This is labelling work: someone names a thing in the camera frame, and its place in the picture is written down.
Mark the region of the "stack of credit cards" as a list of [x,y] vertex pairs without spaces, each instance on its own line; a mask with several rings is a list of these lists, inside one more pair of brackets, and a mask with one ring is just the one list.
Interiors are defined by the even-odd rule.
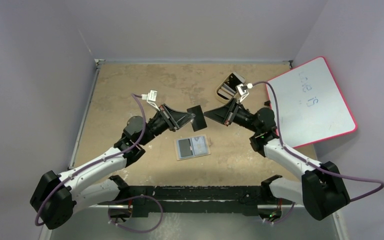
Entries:
[[229,77],[217,89],[216,93],[223,99],[230,100],[237,94],[236,86],[241,83],[236,78]]

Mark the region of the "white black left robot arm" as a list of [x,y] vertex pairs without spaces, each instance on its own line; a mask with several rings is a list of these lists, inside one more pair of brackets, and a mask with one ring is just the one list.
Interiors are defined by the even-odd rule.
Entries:
[[50,170],[40,177],[29,201],[36,211],[36,226],[45,225],[53,230],[66,223],[73,214],[94,204],[126,203],[129,191],[121,186],[119,177],[111,176],[103,183],[96,182],[138,161],[145,154],[142,146],[164,131],[176,132],[197,117],[191,111],[177,111],[162,104],[156,108],[153,117],[146,119],[143,106],[139,109],[141,115],[127,121],[120,139],[104,153],[81,166],[61,173]]

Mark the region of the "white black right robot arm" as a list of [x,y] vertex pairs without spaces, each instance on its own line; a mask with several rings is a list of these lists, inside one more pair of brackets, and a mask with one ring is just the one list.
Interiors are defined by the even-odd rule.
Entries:
[[264,202],[272,204],[278,199],[292,201],[304,206],[318,221],[351,202],[334,163],[321,163],[308,158],[281,141],[272,109],[262,107],[256,113],[250,113],[233,98],[221,107],[205,111],[203,115],[225,126],[235,123],[252,131],[253,136],[249,138],[252,149],[300,180],[296,182],[275,175],[262,181],[260,196]]

